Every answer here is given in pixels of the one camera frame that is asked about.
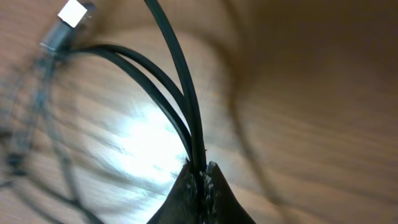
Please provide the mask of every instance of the brown surface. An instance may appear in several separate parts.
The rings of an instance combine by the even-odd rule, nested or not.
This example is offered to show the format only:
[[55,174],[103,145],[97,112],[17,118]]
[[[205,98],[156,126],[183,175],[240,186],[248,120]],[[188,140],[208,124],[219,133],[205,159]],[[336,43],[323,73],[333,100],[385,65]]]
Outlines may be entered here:
[[[192,71],[208,160],[220,165],[257,223],[281,222],[279,201],[268,199],[275,194],[282,211],[299,223],[398,222],[396,2],[160,3]],[[0,2],[3,74],[32,53],[63,4]],[[141,52],[177,82],[143,1],[119,0],[103,25],[98,40]],[[58,125],[66,147],[74,148],[86,204],[107,223],[145,223],[185,157],[174,130],[137,84],[104,60],[80,57],[58,75]],[[35,168],[63,189],[47,140],[37,131],[42,153],[34,157]],[[82,222],[76,212],[32,192],[66,223]],[[0,202],[0,223],[43,223],[8,191]]]

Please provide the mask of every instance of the metal connector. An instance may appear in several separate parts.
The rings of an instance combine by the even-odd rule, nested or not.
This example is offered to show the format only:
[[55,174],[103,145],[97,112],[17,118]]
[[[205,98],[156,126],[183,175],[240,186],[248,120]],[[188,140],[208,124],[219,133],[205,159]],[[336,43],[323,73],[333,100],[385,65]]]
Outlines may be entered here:
[[50,55],[72,48],[79,36],[86,32],[95,11],[96,7],[92,2],[69,0],[58,13],[59,19],[40,42],[40,46]]

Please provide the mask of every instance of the wooden surface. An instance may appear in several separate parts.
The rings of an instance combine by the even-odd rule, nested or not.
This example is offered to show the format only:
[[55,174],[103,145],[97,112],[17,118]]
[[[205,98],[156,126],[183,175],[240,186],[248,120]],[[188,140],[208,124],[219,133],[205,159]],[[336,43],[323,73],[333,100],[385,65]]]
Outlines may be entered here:
[[[398,222],[396,2],[160,3],[192,72],[207,158],[257,223],[283,223],[285,214],[295,223]],[[63,4],[0,2],[2,83]],[[132,48],[178,83],[143,1],[115,4],[95,42]],[[18,116],[26,114],[28,84]],[[185,159],[160,109],[114,65],[82,55],[57,73],[53,110],[87,206],[107,223],[148,221]],[[35,172],[65,191],[42,123],[35,148]],[[83,223],[77,212],[20,185],[65,223]],[[44,221],[4,190],[0,223]]]

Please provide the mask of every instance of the connector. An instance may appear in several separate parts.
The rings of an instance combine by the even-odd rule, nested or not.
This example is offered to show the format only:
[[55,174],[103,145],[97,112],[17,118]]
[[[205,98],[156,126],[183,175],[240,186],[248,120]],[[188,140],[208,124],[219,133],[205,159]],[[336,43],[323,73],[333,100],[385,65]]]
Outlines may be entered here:
[[95,11],[96,7],[92,2],[69,0],[58,13],[59,19],[40,42],[40,46],[50,55],[72,48],[87,31]]

